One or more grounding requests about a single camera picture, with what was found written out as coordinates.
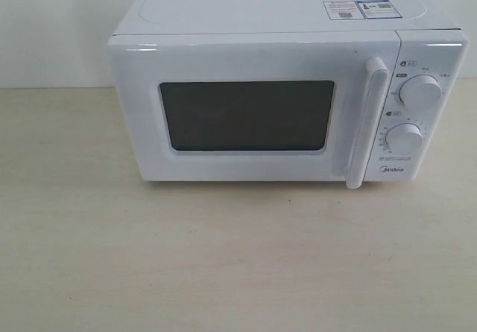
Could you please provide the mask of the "white microwave door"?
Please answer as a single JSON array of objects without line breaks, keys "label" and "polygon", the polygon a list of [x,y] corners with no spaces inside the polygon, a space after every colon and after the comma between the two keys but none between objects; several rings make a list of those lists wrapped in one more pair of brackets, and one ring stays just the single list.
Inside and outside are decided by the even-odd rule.
[{"label": "white microwave door", "polygon": [[393,31],[121,35],[107,44],[145,181],[343,181],[370,162]]}]

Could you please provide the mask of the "white Midea microwave body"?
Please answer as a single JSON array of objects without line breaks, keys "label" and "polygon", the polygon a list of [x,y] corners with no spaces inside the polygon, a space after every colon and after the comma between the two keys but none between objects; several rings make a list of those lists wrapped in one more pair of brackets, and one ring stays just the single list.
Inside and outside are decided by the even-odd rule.
[{"label": "white Midea microwave body", "polygon": [[[112,36],[393,31],[401,46],[364,182],[414,179],[458,76],[467,38],[439,5],[430,0],[389,0],[402,15],[401,19],[350,21],[331,20],[323,6],[325,1],[358,0],[135,0]],[[443,95],[429,109],[409,110],[400,101],[399,90],[418,75],[435,78]],[[420,129],[423,144],[411,154],[394,154],[385,143],[385,135],[404,123]]]}]

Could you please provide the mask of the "lower white timer knob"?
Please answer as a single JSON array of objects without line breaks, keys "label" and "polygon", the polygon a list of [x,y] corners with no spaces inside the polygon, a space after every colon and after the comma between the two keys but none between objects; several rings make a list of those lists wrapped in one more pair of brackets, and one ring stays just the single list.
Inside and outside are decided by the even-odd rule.
[{"label": "lower white timer knob", "polygon": [[394,154],[411,154],[422,146],[423,135],[416,125],[404,123],[386,133],[385,143]]}]

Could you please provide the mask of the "white label sticker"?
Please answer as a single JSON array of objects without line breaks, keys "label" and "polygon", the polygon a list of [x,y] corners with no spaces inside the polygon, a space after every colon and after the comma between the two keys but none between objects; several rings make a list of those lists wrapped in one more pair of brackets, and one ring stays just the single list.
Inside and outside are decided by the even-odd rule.
[{"label": "white label sticker", "polygon": [[355,1],[325,1],[323,6],[328,17],[334,21],[365,19],[364,14]]}]

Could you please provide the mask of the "upper white power knob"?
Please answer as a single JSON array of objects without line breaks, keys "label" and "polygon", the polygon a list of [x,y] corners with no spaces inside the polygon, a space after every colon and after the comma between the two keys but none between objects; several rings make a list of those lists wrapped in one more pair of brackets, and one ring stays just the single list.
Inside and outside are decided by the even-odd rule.
[{"label": "upper white power knob", "polygon": [[399,90],[399,99],[409,110],[426,110],[443,95],[440,84],[431,75],[418,75],[407,80]]}]

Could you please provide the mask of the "blue energy label sticker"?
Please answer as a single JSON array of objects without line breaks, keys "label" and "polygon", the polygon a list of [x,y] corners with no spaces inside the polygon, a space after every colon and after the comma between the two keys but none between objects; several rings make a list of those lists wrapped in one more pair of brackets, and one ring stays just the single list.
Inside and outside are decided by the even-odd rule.
[{"label": "blue energy label sticker", "polygon": [[358,0],[356,4],[365,19],[402,18],[402,15],[389,0]]}]

